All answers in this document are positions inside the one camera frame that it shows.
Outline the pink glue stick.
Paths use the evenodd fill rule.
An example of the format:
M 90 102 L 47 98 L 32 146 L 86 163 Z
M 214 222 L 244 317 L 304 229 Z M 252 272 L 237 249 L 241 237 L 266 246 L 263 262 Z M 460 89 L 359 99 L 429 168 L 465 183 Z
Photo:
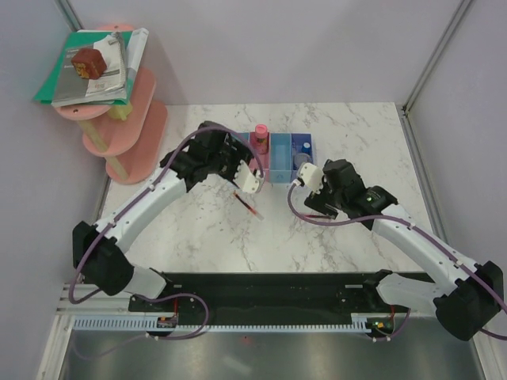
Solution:
M 266 125 L 258 124 L 253 133 L 253 145 L 259 154 L 269 152 L 269 130 Z

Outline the clear jar of paper clips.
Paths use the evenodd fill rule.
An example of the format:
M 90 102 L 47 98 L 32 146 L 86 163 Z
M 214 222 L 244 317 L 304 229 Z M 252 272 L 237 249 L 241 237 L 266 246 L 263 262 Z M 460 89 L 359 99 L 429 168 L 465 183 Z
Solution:
M 298 153 L 293 158 L 294 168 L 298 169 L 301 165 L 311 162 L 311 156 L 305 153 Z

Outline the red pen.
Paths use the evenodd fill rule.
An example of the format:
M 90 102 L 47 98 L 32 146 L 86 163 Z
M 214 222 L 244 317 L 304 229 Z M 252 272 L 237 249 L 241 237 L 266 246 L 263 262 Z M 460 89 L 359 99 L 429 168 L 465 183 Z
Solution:
M 330 220 L 330 217 L 327 216 L 327 215 L 308 215 L 308 214 L 303 214 L 303 215 L 300 215 L 300 218 L 302 219 L 322 219 L 322 220 Z

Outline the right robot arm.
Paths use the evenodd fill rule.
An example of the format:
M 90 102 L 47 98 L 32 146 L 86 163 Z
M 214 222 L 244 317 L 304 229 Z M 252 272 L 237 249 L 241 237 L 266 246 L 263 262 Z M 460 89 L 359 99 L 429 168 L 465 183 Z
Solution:
M 351 162 L 328 160 L 323 168 L 304 163 L 297 179 L 311 191 L 307 207 L 331 218 L 344 212 L 349 224 L 359 222 L 385 238 L 429 276 L 429 281 L 421 281 L 378 272 L 362 294 L 369 310 L 378 312 L 389 304 L 416 310 L 435 317 L 464 341 L 506 310 L 503 272 L 495 263 L 479 264 L 417 226 L 386 189 L 365 186 Z

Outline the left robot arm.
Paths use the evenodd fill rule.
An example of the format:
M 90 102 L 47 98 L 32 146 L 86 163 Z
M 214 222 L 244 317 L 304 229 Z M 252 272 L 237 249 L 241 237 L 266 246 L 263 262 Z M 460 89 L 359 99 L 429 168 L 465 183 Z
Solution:
M 210 175 L 220 176 L 244 193 L 259 192 L 264 170 L 249 167 L 250 161 L 259 159 L 242 134 L 204 121 L 160 161 L 146 185 L 119 209 L 93 224 L 75 226 L 75 275 L 84 276 L 109 296 L 124 291 L 145 298 L 157 311 L 168 310 L 174 293 L 166 287 L 166 279 L 154 269 L 132 264 L 127 251 L 164 209 Z

